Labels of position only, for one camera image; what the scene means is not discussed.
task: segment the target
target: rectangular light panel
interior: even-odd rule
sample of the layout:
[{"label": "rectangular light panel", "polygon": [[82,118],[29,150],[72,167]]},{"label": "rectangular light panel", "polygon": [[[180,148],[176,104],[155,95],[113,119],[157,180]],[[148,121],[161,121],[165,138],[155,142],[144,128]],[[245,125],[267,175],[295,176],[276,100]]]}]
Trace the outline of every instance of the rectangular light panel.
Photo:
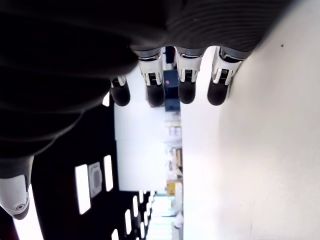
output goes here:
[{"label": "rectangular light panel", "polygon": [[130,209],[125,211],[124,214],[125,218],[125,229],[126,229],[126,234],[129,235],[131,233],[131,215],[130,215]]},{"label": "rectangular light panel", "polygon": [[106,107],[109,107],[110,106],[110,92],[108,92],[103,101],[102,101],[102,104],[105,105]]},{"label": "rectangular light panel", "polygon": [[145,225],[143,222],[140,224],[140,234],[141,234],[141,238],[144,239],[145,238]]},{"label": "rectangular light panel", "polygon": [[133,216],[136,218],[138,216],[138,198],[134,196],[133,199]]},{"label": "rectangular light panel", "polygon": [[146,211],[144,212],[144,225],[148,226],[148,214]]},{"label": "rectangular light panel", "polygon": [[105,188],[107,192],[110,192],[111,189],[114,187],[110,155],[104,157],[104,174],[105,174]]},{"label": "rectangular light panel", "polygon": [[82,215],[91,208],[88,166],[86,164],[75,167],[75,184],[79,213]]},{"label": "rectangular light panel", "polygon": [[144,202],[144,193],[142,190],[139,191],[139,202],[141,204]]},{"label": "rectangular light panel", "polygon": [[115,229],[113,231],[113,233],[111,234],[111,239],[112,240],[119,240],[119,235],[118,235],[118,230],[117,229]]}]

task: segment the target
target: robotic hand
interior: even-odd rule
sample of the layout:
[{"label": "robotic hand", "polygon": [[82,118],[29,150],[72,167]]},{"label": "robotic hand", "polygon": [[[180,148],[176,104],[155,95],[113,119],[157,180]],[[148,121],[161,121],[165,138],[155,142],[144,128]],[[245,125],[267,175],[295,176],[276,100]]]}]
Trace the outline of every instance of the robotic hand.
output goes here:
[{"label": "robotic hand", "polygon": [[0,168],[0,206],[13,218],[25,218],[29,210],[29,185],[34,157],[16,162],[2,159]]},{"label": "robotic hand", "polygon": [[179,99],[190,104],[196,97],[196,80],[206,48],[188,49],[177,47],[176,64],[179,76]]},{"label": "robotic hand", "polygon": [[208,101],[212,105],[218,106],[224,103],[231,79],[248,55],[250,54],[229,48],[217,47],[215,49],[207,93]]},{"label": "robotic hand", "polygon": [[161,106],[162,47],[176,46],[178,95],[190,104],[204,52],[218,46],[207,98],[221,105],[237,69],[291,0],[93,2],[0,3],[0,206],[16,219],[29,209],[34,156],[109,91],[127,105],[126,74],[137,64],[150,104]]},{"label": "robotic hand", "polygon": [[146,84],[149,103],[154,107],[161,106],[165,102],[162,48],[133,52],[139,59],[138,64]]}]

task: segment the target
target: fluorescent light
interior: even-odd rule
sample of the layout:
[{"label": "fluorescent light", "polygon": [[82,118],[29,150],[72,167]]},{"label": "fluorescent light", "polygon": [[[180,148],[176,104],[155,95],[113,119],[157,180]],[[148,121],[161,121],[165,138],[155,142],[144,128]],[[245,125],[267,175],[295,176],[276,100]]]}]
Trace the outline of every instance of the fluorescent light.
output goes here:
[{"label": "fluorescent light", "polygon": [[142,190],[139,191],[139,202],[141,204],[144,202],[144,193]]},{"label": "fluorescent light", "polygon": [[144,239],[145,238],[145,225],[143,222],[140,224],[140,233],[141,233],[141,238]]},{"label": "fluorescent light", "polygon": [[110,155],[104,157],[104,174],[105,174],[105,188],[107,192],[110,192],[111,189],[114,187]]},{"label": "fluorescent light", "polygon": [[124,218],[125,218],[126,234],[129,235],[131,233],[131,215],[130,215],[129,209],[125,211]]},{"label": "fluorescent light", "polygon": [[82,215],[91,208],[87,164],[75,167],[75,183],[79,213]]},{"label": "fluorescent light", "polygon": [[102,101],[102,104],[105,105],[106,107],[109,107],[110,106],[110,92],[108,92],[103,101]]},{"label": "fluorescent light", "polygon": [[37,216],[32,186],[29,186],[29,211],[22,220],[13,219],[15,230],[20,240],[43,240]]},{"label": "fluorescent light", "polygon": [[113,233],[111,234],[111,239],[112,240],[119,240],[119,235],[118,235],[118,230],[117,229],[115,229],[113,231]]},{"label": "fluorescent light", "polygon": [[137,196],[133,197],[133,216],[136,218],[138,216],[138,198]]},{"label": "fluorescent light", "polygon": [[148,226],[148,215],[146,211],[144,212],[144,225]]},{"label": "fluorescent light", "polygon": [[149,203],[146,204],[146,214],[148,216],[150,216],[150,205],[149,205]]}]

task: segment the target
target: white robotic part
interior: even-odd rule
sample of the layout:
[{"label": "white robotic part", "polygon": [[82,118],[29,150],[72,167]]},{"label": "white robotic part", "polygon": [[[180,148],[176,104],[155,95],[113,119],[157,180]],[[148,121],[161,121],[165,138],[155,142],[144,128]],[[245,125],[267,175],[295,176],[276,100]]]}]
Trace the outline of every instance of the white robotic part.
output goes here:
[{"label": "white robotic part", "polygon": [[236,73],[242,61],[238,61],[235,63],[227,62],[223,60],[220,55],[220,47],[216,47],[212,62],[212,80],[215,84],[219,82],[223,69],[228,70],[228,75],[225,80],[225,85],[229,85],[231,81],[231,77]]},{"label": "white robotic part", "polygon": [[162,50],[159,55],[152,57],[139,57],[139,67],[141,70],[141,75],[144,78],[145,84],[151,86],[152,81],[156,81],[159,86],[163,82],[164,78],[164,68],[162,60]]},{"label": "white robotic part", "polygon": [[29,205],[24,175],[0,178],[0,206],[12,217],[23,213]]},{"label": "white robotic part", "polygon": [[121,75],[121,76],[118,76],[117,78],[118,78],[118,81],[119,81],[119,84],[121,87],[126,84],[126,81],[127,81],[126,75]]},{"label": "white robotic part", "polygon": [[192,71],[191,82],[194,83],[200,71],[203,54],[199,56],[189,56],[179,52],[178,49],[176,49],[176,52],[176,68],[180,81],[183,83],[186,81],[186,71],[189,70]]}]

